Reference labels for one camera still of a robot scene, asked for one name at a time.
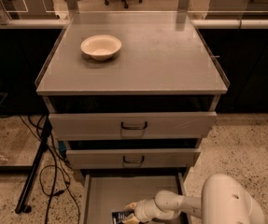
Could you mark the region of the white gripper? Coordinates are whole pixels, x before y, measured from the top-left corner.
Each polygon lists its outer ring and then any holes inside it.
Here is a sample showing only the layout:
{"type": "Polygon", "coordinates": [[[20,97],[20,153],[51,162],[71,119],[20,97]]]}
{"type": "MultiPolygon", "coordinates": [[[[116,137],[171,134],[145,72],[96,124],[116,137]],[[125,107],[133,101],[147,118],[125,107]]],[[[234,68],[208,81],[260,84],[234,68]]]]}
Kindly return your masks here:
{"type": "Polygon", "coordinates": [[[153,199],[142,200],[133,203],[129,203],[124,207],[125,211],[133,211],[134,214],[127,216],[122,223],[123,224],[139,224],[140,222],[146,223],[156,218],[161,213],[153,199]]]}

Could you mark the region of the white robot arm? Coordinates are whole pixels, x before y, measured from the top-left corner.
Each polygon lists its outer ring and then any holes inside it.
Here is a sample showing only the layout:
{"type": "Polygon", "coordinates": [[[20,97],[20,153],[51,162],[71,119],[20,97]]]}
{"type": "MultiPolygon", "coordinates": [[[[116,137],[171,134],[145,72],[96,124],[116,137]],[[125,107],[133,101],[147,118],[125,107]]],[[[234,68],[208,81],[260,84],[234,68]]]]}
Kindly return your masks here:
{"type": "Polygon", "coordinates": [[[131,214],[122,224],[173,220],[181,213],[197,217],[202,224],[265,224],[258,202],[233,178],[214,174],[202,187],[200,198],[160,190],[153,198],[125,206],[131,214]]]}

